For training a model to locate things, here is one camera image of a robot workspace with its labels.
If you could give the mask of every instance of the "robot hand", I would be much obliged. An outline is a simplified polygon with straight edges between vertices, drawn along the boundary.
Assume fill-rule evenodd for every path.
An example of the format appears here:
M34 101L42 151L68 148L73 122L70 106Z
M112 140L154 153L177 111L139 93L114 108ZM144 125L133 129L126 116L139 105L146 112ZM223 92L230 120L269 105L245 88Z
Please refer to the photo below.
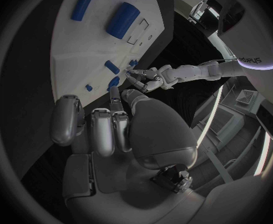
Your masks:
M136 78L132 77L130 74L138 74L142 80L148 78L152 81L146 84L138 81ZM126 73L126 77L130 83L141 90L143 93L147 93L161 87L163 85L163 79L157 75L157 69L151 68L150 70L129 70Z

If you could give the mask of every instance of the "robotic arm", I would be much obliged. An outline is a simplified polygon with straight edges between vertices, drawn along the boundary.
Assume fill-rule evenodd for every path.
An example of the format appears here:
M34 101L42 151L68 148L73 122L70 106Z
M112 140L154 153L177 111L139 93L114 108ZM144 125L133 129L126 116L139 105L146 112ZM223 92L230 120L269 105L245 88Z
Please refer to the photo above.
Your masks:
M140 79L136 79L131 74L138 74L141 80L144 78L152 81L143 84ZM218 63L216 61L206 62L203 65L192 66L183 65L173 69L170 65L165 65L157 70L155 67L149 70L129 70L126 73L127 79L143 93L153 91L159 87L168 90L173 89L173 85L181 82L204 79L207 81L219 80L221 77L244 76L242 67L237 60Z

